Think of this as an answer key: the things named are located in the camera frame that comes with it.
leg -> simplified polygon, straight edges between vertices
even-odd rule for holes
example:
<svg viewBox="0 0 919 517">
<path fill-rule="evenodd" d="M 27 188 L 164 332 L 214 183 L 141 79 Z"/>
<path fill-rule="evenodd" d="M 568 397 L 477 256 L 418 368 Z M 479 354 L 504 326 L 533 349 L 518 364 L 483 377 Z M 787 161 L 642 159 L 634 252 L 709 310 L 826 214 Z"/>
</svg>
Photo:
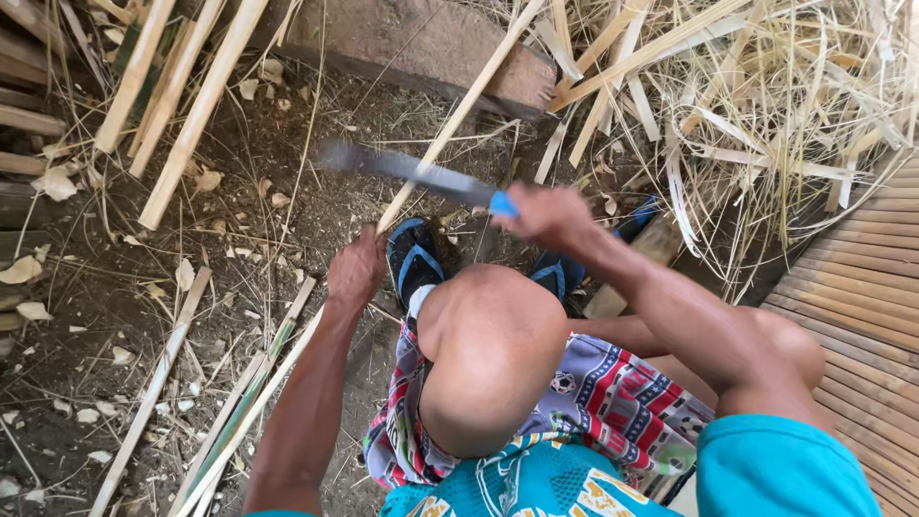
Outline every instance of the leg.
<svg viewBox="0 0 919 517">
<path fill-rule="evenodd" d="M 820 383 L 823 377 L 823 351 L 801 327 L 766 310 L 752 307 L 735 307 L 735 310 L 751 317 L 760 332 L 766 335 L 789 361 L 795 363 L 809 388 L 813 389 Z M 569 326 L 574 332 L 615 343 L 641 357 L 710 408 L 717 404 L 718 396 L 714 390 L 676 357 L 669 355 L 666 345 L 654 337 L 638 316 L 606 320 L 572 319 L 569 320 Z"/>
<path fill-rule="evenodd" d="M 562 305 L 509 268 L 477 264 L 437 286 L 418 314 L 418 346 L 434 363 L 419 411 L 457 457 L 498 451 L 523 425 L 562 358 Z"/>
</svg>

blue shirt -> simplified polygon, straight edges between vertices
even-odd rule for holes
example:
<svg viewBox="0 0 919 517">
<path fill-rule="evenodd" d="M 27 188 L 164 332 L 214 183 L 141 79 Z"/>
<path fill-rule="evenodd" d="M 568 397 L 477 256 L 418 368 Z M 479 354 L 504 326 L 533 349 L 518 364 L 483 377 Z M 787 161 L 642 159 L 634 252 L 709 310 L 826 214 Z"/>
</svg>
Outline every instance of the blue shirt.
<svg viewBox="0 0 919 517">
<path fill-rule="evenodd" d="M 699 515 L 880 517 L 856 458 L 810 425 L 768 415 L 716 419 L 698 441 Z M 257 517 L 293 517 L 264 511 Z M 436 486 L 387 496 L 383 516 L 637 517 L 677 515 L 622 483 L 577 435 L 534 433 L 467 460 Z"/>
</svg>

dirt ground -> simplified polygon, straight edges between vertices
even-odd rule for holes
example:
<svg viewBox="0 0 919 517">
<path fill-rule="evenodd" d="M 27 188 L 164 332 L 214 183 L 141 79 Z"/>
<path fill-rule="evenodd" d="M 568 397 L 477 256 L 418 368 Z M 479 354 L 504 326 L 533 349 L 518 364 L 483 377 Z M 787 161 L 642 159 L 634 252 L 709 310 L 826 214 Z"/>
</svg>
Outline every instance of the dirt ground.
<svg viewBox="0 0 919 517">
<path fill-rule="evenodd" d="M 253 61 L 254 56 L 244 58 L 240 69 Z M 187 258 L 196 270 L 207 263 L 214 271 L 213 284 L 188 335 L 195 357 L 179 355 L 161 397 L 170 411 L 151 417 L 145 436 L 153 441 L 138 445 L 115 498 L 121 501 L 121 514 L 165 515 L 198 449 L 198 433 L 208 429 L 248 358 L 268 344 L 286 312 L 285 302 L 299 290 L 296 270 L 319 281 L 302 313 L 305 323 L 323 302 L 323 277 L 335 251 L 351 240 L 361 223 L 379 218 L 400 188 L 400 182 L 392 179 L 315 168 L 317 143 L 324 137 L 339 137 L 421 155 L 425 143 L 375 143 L 433 138 L 452 106 L 444 99 L 391 86 L 376 85 L 371 90 L 370 81 L 330 73 L 323 78 L 311 149 L 301 167 L 315 97 L 304 99 L 300 90 L 315 89 L 319 76 L 305 64 L 282 61 L 287 85 L 277 88 L 274 100 L 266 97 L 264 84 L 255 101 L 224 96 L 196 152 L 198 164 L 224 175 L 221 184 L 213 191 L 196 193 L 195 181 L 184 178 L 157 231 L 143 232 L 136 219 L 177 127 L 159 145 L 142 179 L 129 176 L 118 158 L 102 158 L 99 172 L 108 179 L 104 193 L 87 188 L 64 203 L 49 203 L 51 222 L 46 229 L 51 251 L 45 272 L 27 293 L 32 300 L 44 301 L 54 319 L 30 323 L 18 332 L 15 348 L 0 363 L 0 410 L 19 411 L 10 428 L 46 488 L 45 506 L 23 498 L 0 500 L 4 515 L 87 513 L 107 471 L 87 455 L 95 451 L 114 455 L 119 449 L 119 437 L 130 425 L 129 415 L 136 411 L 169 335 L 172 314 L 177 312 L 175 270 L 179 260 Z M 281 106 L 285 101 L 290 103 L 286 110 Z M 458 136 L 486 134 L 505 121 L 478 113 L 467 119 Z M 86 119 L 87 127 L 100 122 L 97 114 Z M 511 178 L 531 181 L 555 125 L 552 120 L 524 123 L 494 138 L 456 141 L 441 156 L 448 167 L 493 184 L 506 185 Z M 600 139 L 593 145 L 604 143 Z M 571 184 L 589 175 L 584 194 L 595 215 L 608 219 L 600 192 L 616 192 L 635 173 L 628 155 L 609 156 L 616 175 L 592 174 L 587 159 L 578 170 L 563 160 L 550 172 L 547 184 Z M 258 191 L 263 178 L 273 182 L 264 198 Z M 292 202 L 272 206 L 276 193 Z M 619 213 L 627 213 L 637 202 L 639 198 L 620 199 Z M 403 217 L 422 216 L 438 228 L 448 274 L 473 262 L 526 271 L 539 253 L 490 227 L 487 215 L 472 213 L 433 192 L 417 190 L 404 206 Z M 284 225 L 289 229 L 286 234 Z M 142 246 L 124 242 L 125 236 L 137 237 Z M 244 257 L 236 250 L 236 257 L 228 257 L 227 250 L 236 248 L 252 252 Z M 686 270 L 704 276 L 697 262 L 681 260 Z M 152 284 L 165 294 L 154 297 Z M 720 287 L 717 278 L 706 284 L 716 291 Z M 567 307 L 572 316 L 580 313 L 597 287 L 593 282 L 573 297 Z M 235 294 L 231 304 L 224 303 L 228 293 Z M 390 315 L 402 315 L 389 279 L 375 303 Z M 341 431 L 323 481 L 327 515 L 376 515 L 383 503 L 384 491 L 358 464 L 359 441 L 385 401 L 398 330 L 388 317 L 368 310 L 352 340 Z M 136 361 L 113 365 L 116 346 L 135 353 Z M 202 388 L 197 396 L 189 389 L 195 381 Z M 179 409 L 179 402 L 188 400 L 194 406 Z M 55 401 L 59 407 L 63 407 L 60 403 L 69 406 L 70 412 L 55 408 Z M 94 408 L 99 401 L 113 403 L 118 414 L 79 423 L 75 413 Z M 214 501 L 212 513 L 240 512 L 253 445 L 266 417 L 267 412 L 256 421 L 227 466 L 218 488 L 221 498 Z M 5 435 L 0 453 L 0 475 L 11 476 L 24 488 L 35 485 Z"/>
</svg>

man's right hand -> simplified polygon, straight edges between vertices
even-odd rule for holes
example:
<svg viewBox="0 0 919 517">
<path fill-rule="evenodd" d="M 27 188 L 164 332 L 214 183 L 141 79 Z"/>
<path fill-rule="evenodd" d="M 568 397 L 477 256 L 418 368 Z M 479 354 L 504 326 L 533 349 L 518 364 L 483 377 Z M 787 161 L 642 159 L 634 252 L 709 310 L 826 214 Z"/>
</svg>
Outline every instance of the man's right hand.
<svg viewBox="0 0 919 517">
<path fill-rule="evenodd" d="M 576 237 L 594 226 L 590 208 L 576 190 L 559 187 L 545 189 L 515 182 L 507 194 L 520 210 L 516 219 L 494 217 L 515 236 L 554 251 L 568 251 Z"/>
</svg>

flip-flop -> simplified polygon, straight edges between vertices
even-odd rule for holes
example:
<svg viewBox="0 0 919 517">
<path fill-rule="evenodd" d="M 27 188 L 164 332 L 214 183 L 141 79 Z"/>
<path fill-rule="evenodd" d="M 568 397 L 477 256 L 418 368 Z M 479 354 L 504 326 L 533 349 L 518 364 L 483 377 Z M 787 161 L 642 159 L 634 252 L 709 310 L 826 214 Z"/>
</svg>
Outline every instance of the flip-flop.
<svg viewBox="0 0 919 517">
<path fill-rule="evenodd" d="M 544 251 L 527 276 L 564 303 L 565 298 L 584 281 L 584 266 L 563 253 Z"/>
<path fill-rule="evenodd" d="M 392 232 L 386 260 L 399 301 L 406 308 L 419 287 L 444 281 L 444 271 L 437 260 L 437 241 L 420 217 L 404 221 Z"/>
</svg>

